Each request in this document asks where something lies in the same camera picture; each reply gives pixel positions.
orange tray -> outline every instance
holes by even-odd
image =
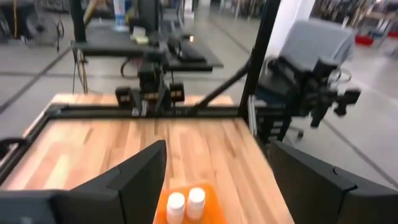
[[[187,215],[184,217],[183,224],[227,224],[223,211],[217,201],[217,196],[214,188],[210,184],[198,184],[187,187],[180,187],[172,190],[163,190],[159,197],[157,204],[156,216],[154,224],[167,224],[166,221],[166,206],[169,195],[174,192],[180,192],[185,196],[185,204],[187,203],[189,191],[193,187],[202,188],[205,193],[205,210],[200,221],[190,221]]]

black metal frame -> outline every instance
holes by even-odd
[[[266,140],[256,136],[256,120],[283,121],[280,127],[280,134],[276,134],[277,139],[281,140],[281,136],[289,127],[290,119],[286,109],[283,106],[254,106],[252,95],[255,94],[257,81],[261,71],[261,67],[266,54],[266,49],[271,37],[274,21],[279,8],[280,0],[268,0],[264,11],[259,33],[257,35],[256,44],[252,50],[249,60],[243,68],[231,77],[227,82],[222,84],[200,103],[195,106],[176,106],[171,110],[162,113],[146,114],[145,116],[136,116],[131,108],[121,108],[119,106],[105,105],[60,105],[52,104],[45,111],[44,115],[38,120],[35,126],[29,131],[24,139],[5,139],[0,141],[0,151],[9,151],[4,157],[0,167],[0,184],[2,184],[7,176],[12,172],[13,168],[22,159],[23,155],[29,150],[33,142],[40,135],[46,124],[55,119],[145,119],[145,118],[243,118],[250,127],[259,147],[265,150],[264,144]],[[73,12],[72,17],[79,17],[81,12]],[[75,36],[85,39],[84,24],[77,24],[74,20]],[[241,103],[239,106],[208,106],[209,102],[228,89],[232,84],[237,82],[243,76],[248,75],[244,86]],[[10,145],[18,144],[18,146],[10,150]]]

wooden table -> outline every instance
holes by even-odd
[[[187,97],[186,103],[200,100]],[[116,103],[111,95],[57,95],[52,102]],[[231,104],[221,96],[215,104]],[[158,139],[167,142],[164,188],[209,182],[229,223],[293,223],[271,168],[242,119],[51,121],[4,190],[72,189]]]

white bottle cap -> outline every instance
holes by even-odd
[[[167,212],[173,214],[184,213],[185,197],[183,194],[175,192],[170,194],[167,201]]]
[[[189,191],[188,206],[191,208],[203,208],[205,206],[205,191],[199,187]]]

gray floor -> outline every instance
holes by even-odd
[[[63,18],[66,37],[61,52],[73,36],[72,23]],[[202,9],[187,27],[199,36],[224,62],[224,69],[212,74],[178,74],[188,94],[206,94],[230,77],[248,58],[256,38],[259,21],[234,20]],[[384,56],[384,51],[398,44],[388,41],[382,49],[357,47],[354,59],[344,65],[353,75],[342,86],[358,86],[363,93],[344,118],[331,111],[318,129],[310,128],[309,119],[296,119],[294,125],[305,130],[301,141],[288,133],[287,142],[319,159],[336,164],[382,185],[398,188],[398,151],[394,138],[398,133],[398,62]],[[72,92],[73,58],[67,53],[52,68],[55,49],[29,49],[23,45],[0,46],[0,138],[19,136],[56,93]],[[120,58],[90,59],[87,70],[93,91],[113,93],[119,85],[137,85],[119,75]],[[132,67],[127,73],[134,73]],[[239,101],[243,80],[226,94]],[[81,92],[79,85],[76,92]]]

